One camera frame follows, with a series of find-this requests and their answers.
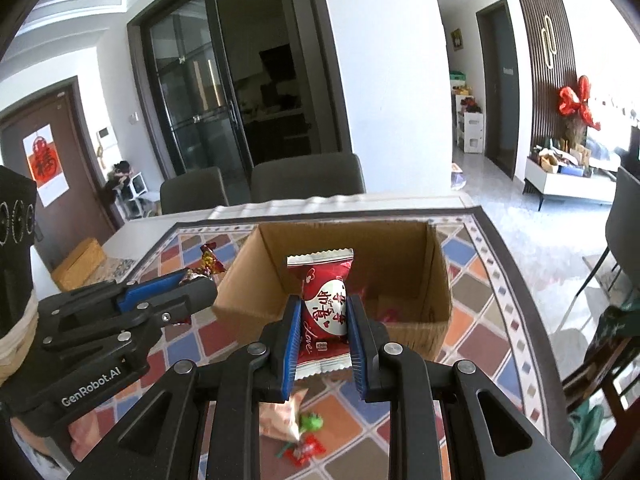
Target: blue tile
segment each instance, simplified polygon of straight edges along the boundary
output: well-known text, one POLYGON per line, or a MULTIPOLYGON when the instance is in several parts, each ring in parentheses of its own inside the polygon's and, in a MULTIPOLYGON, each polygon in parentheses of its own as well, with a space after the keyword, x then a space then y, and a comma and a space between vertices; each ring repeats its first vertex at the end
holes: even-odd
POLYGON ((202 251, 200 250, 200 246, 196 245, 195 247, 192 247, 191 249, 184 251, 182 253, 182 262, 185 265, 190 265, 193 262, 196 262, 197 260, 201 259, 202 257, 202 251))
POLYGON ((360 394, 355 384, 351 381, 347 381, 340 387, 340 393, 343 394, 350 405, 353 406, 369 424, 379 421, 389 413, 388 402, 372 402, 368 404, 364 402, 364 400, 360 400, 360 394))
POLYGON ((219 249, 215 249, 213 253, 221 262, 228 262, 236 257, 236 248, 233 244, 227 244, 219 249))
POLYGON ((205 478, 207 476, 207 457, 209 455, 203 455, 200 457, 200 475, 205 478))
POLYGON ((465 266, 476 256, 476 250, 473 247, 452 238, 442 246, 445 256, 452 262, 456 262, 460 266, 465 266))
POLYGON ((520 380, 518 378, 518 371, 516 370, 515 362, 513 361, 513 355, 509 357, 504 370, 498 376, 498 385, 507 390, 510 394, 516 396, 516 398, 522 400, 522 393, 520 391, 520 380))
POLYGON ((140 396, 134 395, 127 397, 116 405, 116 421, 120 420, 125 413, 127 413, 131 407, 138 402, 140 396))
POLYGON ((194 363, 202 359, 202 357, 200 357, 200 350, 198 350, 196 336, 193 332, 187 334, 182 339, 169 343, 166 354, 169 359, 169 366, 173 366, 180 359, 191 359, 194 363))

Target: tiled floor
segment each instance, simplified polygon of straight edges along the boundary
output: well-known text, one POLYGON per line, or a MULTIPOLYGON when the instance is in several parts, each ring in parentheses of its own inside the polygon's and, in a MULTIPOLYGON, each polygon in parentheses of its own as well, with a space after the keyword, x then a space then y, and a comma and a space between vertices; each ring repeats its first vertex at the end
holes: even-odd
POLYGON ((589 274, 582 258, 606 247, 604 225, 609 205, 582 200, 545 200, 523 195, 484 155, 454 147, 453 161, 467 184, 462 191, 484 208, 518 264, 550 334, 562 376, 581 362, 607 298, 596 280, 580 295, 561 332, 558 325, 589 274))
MULTIPOLYGON (((431 218, 437 229, 447 259, 453 296, 452 323, 438 361, 452 364, 468 358, 498 384, 509 399, 523 410, 532 423, 546 431, 532 352, 522 338, 517 310, 505 276, 497 271, 495 255, 475 227, 471 216, 431 218)), ((149 280, 200 258, 199 246, 214 240, 217 256, 228 267, 251 230, 251 226, 227 229, 227 234, 187 228, 169 238, 150 256, 149 263, 133 278, 149 280)), ((151 370, 140 381, 102 405, 98 411, 100 432, 104 434, 158 379, 162 372, 179 359, 189 358, 200 365, 225 358, 236 343, 216 321, 210 309, 193 316, 193 325, 171 326, 149 355, 151 370)), ((386 478, 389 423, 387 403, 361 402, 354 384, 334 382, 325 376, 314 376, 298 386, 307 387, 306 410, 318 412, 324 427, 317 438, 326 453, 304 468, 295 468, 276 458, 282 443, 262 437, 260 456, 262 477, 266 480, 304 478, 306 480, 348 480, 386 478)), ((444 428, 436 403, 444 478, 449 477, 444 428)), ((206 455, 200 471, 204 477, 206 455)))

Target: chair backrest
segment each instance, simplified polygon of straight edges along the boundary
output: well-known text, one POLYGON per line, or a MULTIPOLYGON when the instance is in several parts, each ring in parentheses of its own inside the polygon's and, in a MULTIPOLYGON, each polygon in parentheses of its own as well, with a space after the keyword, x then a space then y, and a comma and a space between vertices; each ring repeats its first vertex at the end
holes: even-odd
POLYGON ((229 205, 220 169, 194 170, 165 180, 160 186, 160 205, 162 214, 229 205))
POLYGON ((605 237, 622 271, 640 286, 640 182, 618 170, 616 194, 605 225, 605 237))
POLYGON ((270 160, 251 176, 252 202, 364 193, 360 160, 354 153, 323 153, 270 160))

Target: door poster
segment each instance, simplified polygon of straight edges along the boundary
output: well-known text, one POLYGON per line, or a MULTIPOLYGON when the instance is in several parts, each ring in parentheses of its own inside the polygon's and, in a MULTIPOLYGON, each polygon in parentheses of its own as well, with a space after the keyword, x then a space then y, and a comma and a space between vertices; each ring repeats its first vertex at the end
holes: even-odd
POLYGON ((38 195, 46 207, 69 189, 50 124, 25 137, 22 143, 31 176, 38 186, 38 195))

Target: door frame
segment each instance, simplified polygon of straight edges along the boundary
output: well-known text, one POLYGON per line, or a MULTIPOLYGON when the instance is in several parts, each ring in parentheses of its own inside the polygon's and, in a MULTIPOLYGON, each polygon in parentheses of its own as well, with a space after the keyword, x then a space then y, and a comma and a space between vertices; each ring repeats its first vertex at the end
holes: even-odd
MULTIPOLYGON (((172 148, 167 146, 164 139, 163 130, 167 131, 168 121, 163 114, 158 114, 156 103, 162 103, 162 95, 159 93, 158 85, 150 81, 150 60, 145 55, 149 50, 149 42, 145 33, 148 24, 161 14, 171 12, 190 0, 154 0, 129 23, 127 23, 127 37, 129 39, 129 52, 134 73, 136 91, 142 108, 142 116, 145 121, 146 130, 149 132, 149 139, 153 147, 160 171, 165 179, 175 176, 174 160, 177 156, 172 153, 172 148)), ((338 65, 338 54, 335 49, 334 35, 331 27, 329 9, 326 0, 311 0, 314 17, 318 24, 318 37, 321 42, 322 58, 324 60, 326 80, 330 94, 330 101, 334 115, 334 125, 338 142, 338 149, 342 152, 351 153, 351 134, 347 117, 346 103, 344 101, 344 91, 342 79, 340 77, 340 67, 338 65)))
POLYGON ((0 136, 2 135, 2 130, 5 124, 14 122, 14 120, 21 115, 23 108, 32 105, 34 102, 46 97, 47 95, 62 91, 68 92, 70 97, 71 119, 75 126, 74 139, 76 141, 76 146, 80 151, 82 163, 84 165, 84 172, 89 179, 93 192, 98 197, 98 204, 100 205, 100 209, 102 210, 108 225, 111 226, 115 233, 124 225, 124 221, 115 206, 107 208, 100 200, 100 191, 102 190, 105 182, 102 176, 102 170, 98 164, 98 159, 94 153, 94 144, 91 141, 91 133, 89 132, 89 128, 87 127, 86 120, 84 118, 84 109, 82 108, 82 101, 80 99, 80 87, 78 85, 77 76, 73 76, 68 79, 58 81, 57 83, 53 83, 53 85, 41 88, 2 110, 2 112, 0 112, 0 136))
MULTIPOLYGON (((496 88, 499 84, 498 79, 498 66, 497 66, 497 47, 495 44, 495 36, 492 32, 492 24, 490 23, 489 14, 494 10, 504 8, 507 12, 507 19, 511 27, 511 35, 515 40, 515 33, 513 31, 513 22, 511 21, 511 11, 509 10, 509 4, 507 0, 498 0, 497 2, 485 7, 484 9, 476 12, 476 20, 478 20, 478 31, 480 32, 480 45, 482 49, 482 68, 484 69, 484 113, 486 116, 486 123, 484 126, 484 138, 486 143, 484 145, 484 155, 491 160, 496 166, 498 166, 504 173, 506 173, 511 180, 513 180, 516 172, 516 158, 518 156, 518 143, 513 150, 513 160, 511 161, 511 168, 505 167, 505 165, 496 157, 497 150, 499 150, 500 143, 500 109, 502 103, 500 99, 494 95, 491 88, 496 88)), ((520 120, 520 74, 518 73, 518 121, 520 120)))

